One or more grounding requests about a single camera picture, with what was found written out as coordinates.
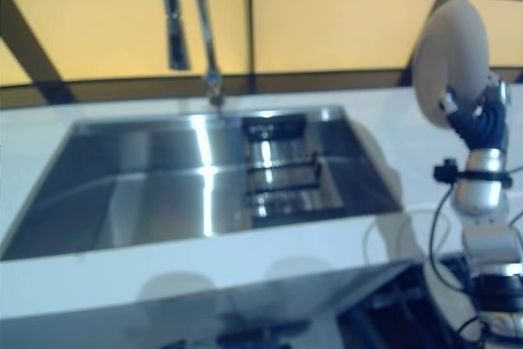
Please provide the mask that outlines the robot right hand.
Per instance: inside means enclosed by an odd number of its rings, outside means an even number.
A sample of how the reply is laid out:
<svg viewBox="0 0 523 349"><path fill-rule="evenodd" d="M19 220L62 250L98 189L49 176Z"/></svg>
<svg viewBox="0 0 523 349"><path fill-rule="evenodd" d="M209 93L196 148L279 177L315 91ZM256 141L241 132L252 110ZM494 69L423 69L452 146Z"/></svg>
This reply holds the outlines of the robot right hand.
<svg viewBox="0 0 523 349"><path fill-rule="evenodd" d="M509 142L508 114L511 106L509 86L492 71L475 106L460 106L450 89L439 100L440 111L470 151L494 149L504 154Z"/></svg>

